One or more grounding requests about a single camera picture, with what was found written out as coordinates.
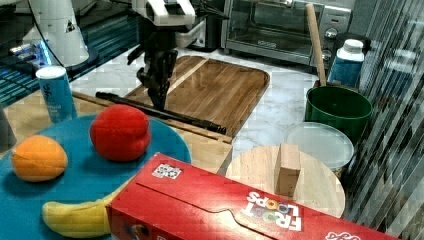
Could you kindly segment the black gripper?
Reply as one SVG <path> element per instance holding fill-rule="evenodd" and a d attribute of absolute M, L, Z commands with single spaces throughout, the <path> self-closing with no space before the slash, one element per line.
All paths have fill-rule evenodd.
<path fill-rule="evenodd" d="M 148 96 L 157 110 L 165 108 L 170 87 L 166 82 L 172 75 L 177 55 L 175 35 L 176 32 L 171 27 L 156 26 L 146 18 L 138 18 L 139 45 L 127 57 L 127 64 L 130 65 L 144 55 L 145 67 L 137 72 L 137 78 L 145 87 L 150 88 Z"/>

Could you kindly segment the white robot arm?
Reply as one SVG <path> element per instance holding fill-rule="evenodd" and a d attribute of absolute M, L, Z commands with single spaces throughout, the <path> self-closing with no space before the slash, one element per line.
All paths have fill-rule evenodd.
<path fill-rule="evenodd" d="M 71 67 L 88 59 L 72 0 L 26 1 L 41 39 L 58 64 Z M 176 63 L 177 36 L 195 23 L 195 9 L 190 0 L 132 0 L 132 9 L 138 14 L 139 45 L 128 60 L 144 57 L 137 78 L 148 89 L 153 106 L 162 110 Z"/>

